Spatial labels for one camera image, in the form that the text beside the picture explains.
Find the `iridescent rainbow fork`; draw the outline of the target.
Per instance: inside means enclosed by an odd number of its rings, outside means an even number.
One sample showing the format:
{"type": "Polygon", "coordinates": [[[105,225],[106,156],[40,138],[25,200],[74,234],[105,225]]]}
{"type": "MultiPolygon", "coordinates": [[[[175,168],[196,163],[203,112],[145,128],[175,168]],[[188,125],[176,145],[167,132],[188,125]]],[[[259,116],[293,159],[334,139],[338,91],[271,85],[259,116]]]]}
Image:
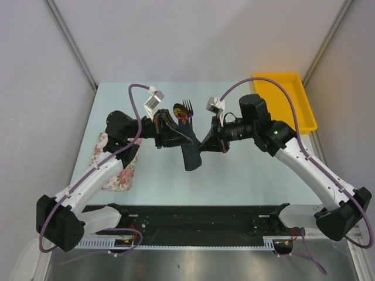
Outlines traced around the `iridescent rainbow fork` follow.
{"type": "Polygon", "coordinates": [[[192,119],[193,119],[193,107],[192,103],[190,100],[183,100],[183,105],[187,108],[188,111],[188,122],[192,124],[192,119]]]}

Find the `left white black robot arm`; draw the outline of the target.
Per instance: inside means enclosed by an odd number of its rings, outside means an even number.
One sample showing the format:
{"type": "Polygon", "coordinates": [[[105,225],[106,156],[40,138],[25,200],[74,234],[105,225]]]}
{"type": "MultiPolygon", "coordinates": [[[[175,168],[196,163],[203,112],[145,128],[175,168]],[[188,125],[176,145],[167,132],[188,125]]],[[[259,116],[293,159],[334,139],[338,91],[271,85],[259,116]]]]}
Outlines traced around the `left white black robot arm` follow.
{"type": "Polygon", "coordinates": [[[158,149],[193,144],[167,109],[157,110],[152,118],[136,119],[113,111],[106,119],[105,132],[107,144],[86,173],[55,196],[43,195],[36,203],[39,239],[47,239],[65,252],[75,248],[86,234],[106,229],[123,234],[129,229],[129,219],[113,205],[88,213],[83,210],[99,189],[135,158],[139,149],[137,137],[153,139],[158,149]]]}

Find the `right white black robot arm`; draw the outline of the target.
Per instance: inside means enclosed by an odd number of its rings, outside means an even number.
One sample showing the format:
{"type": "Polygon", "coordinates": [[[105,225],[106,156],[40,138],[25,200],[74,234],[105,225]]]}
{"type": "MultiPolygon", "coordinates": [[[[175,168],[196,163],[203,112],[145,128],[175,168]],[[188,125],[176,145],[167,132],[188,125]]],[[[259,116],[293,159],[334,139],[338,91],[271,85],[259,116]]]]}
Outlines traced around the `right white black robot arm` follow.
{"type": "Polygon", "coordinates": [[[258,94],[239,99],[241,117],[226,122],[221,101],[211,99],[207,109],[215,115],[210,131],[203,141],[193,132],[191,104],[176,104],[174,121],[167,110],[160,110],[154,118],[161,146],[182,146],[184,160],[200,165],[202,152],[229,151],[230,142],[253,139],[262,152],[287,165],[318,196],[321,205],[285,204],[270,220],[271,230],[284,235],[291,228],[316,228],[326,237],[340,241],[360,221],[367,221],[366,210],[371,200],[367,188],[354,188],[335,175],[314,154],[304,147],[300,135],[284,121],[276,121],[268,112],[266,101],[258,94]]]}

